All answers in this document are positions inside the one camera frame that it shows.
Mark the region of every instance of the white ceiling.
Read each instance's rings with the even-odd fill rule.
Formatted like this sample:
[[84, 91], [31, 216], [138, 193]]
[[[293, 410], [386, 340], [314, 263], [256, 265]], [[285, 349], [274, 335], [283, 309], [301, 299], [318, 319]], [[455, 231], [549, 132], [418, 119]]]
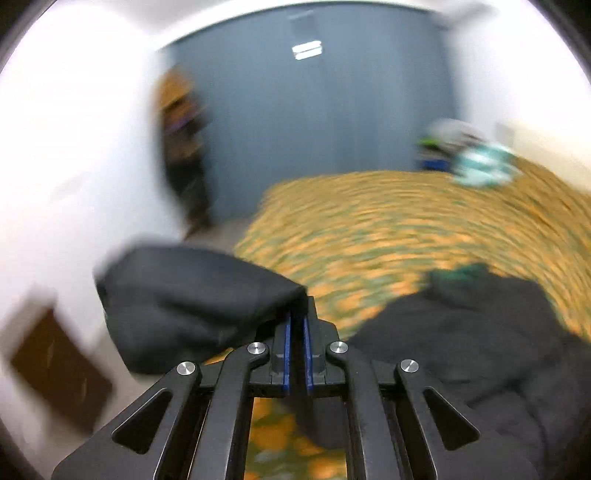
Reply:
[[223, 0], [96, 0], [133, 21], [145, 31], [158, 34], [188, 15], [220, 4]]
[[[335, 0], [92, 0], [116, 11], [154, 37], [156, 48], [229, 18], [283, 5]], [[438, 10], [457, 0], [378, 0]]]

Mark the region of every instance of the white wall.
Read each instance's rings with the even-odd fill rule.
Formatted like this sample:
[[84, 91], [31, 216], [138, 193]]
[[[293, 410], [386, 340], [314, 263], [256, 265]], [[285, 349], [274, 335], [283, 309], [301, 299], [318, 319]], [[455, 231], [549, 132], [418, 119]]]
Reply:
[[[165, 58], [90, 0], [59, 0], [0, 73], [0, 328], [33, 287], [90, 348], [104, 331], [92, 271], [133, 237], [178, 239], [158, 169], [152, 88]], [[47, 412], [0, 360], [0, 416], [38, 469]]]
[[545, 153], [530, 154], [591, 166], [591, 86], [576, 58], [528, 0], [483, 1], [489, 13], [447, 35], [463, 119], [491, 137], [497, 123], [511, 125], [530, 146], [547, 139]]

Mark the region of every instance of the green object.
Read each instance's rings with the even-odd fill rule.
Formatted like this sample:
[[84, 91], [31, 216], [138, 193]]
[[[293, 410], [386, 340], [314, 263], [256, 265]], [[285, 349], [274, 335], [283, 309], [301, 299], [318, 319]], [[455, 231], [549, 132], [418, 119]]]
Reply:
[[427, 148], [439, 148], [439, 143], [437, 142], [437, 140], [435, 140], [432, 137], [425, 137], [421, 140], [418, 141], [418, 144], [421, 147], [427, 147]]
[[481, 262], [454, 270], [436, 268], [427, 273], [426, 291], [443, 303], [474, 308], [486, 295], [489, 279], [488, 266]]

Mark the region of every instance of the floor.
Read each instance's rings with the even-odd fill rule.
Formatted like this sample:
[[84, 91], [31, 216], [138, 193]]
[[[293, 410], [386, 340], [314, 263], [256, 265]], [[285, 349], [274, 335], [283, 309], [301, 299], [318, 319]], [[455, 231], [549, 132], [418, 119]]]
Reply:
[[[209, 248], [215, 251], [231, 254], [235, 245], [243, 237], [250, 224], [250, 219], [238, 219], [215, 226], [207, 232], [198, 232], [186, 239], [186, 243], [196, 247]], [[89, 358], [101, 367], [114, 384], [114, 395], [103, 412], [100, 425], [111, 421], [121, 410], [131, 404], [144, 391], [150, 388], [159, 376], [131, 374], [123, 360], [117, 353], [115, 345], [105, 332], [97, 343]], [[55, 419], [48, 428], [47, 443], [41, 463], [47, 465], [47, 471], [42, 474], [48, 478], [56, 459], [61, 459], [74, 451], [84, 441], [85, 437], [68, 424]]]

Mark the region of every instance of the black cloth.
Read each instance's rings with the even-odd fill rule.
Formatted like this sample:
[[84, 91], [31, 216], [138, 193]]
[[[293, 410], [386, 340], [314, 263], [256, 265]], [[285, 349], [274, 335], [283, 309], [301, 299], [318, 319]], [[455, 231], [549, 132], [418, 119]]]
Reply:
[[[456, 282], [430, 274], [423, 291], [387, 305], [348, 343], [391, 364], [416, 360], [529, 459], [540, 478], [568, 478], [589, 458], [581, 438], [591, 418], [591, 346], [558, 324], [538, 284], [482, 266], [472, 275]], [[329, 426], [342, 421], [336, 408], [324, 400], [310, 416], [321, 421], [299, 420], [327, 447], [344, 445], [339, 428]]]
[[105, 322], [127, 368], [163, 374], [238, 346], [306, 289], [230, 255], [140, 245], [96, 280]]

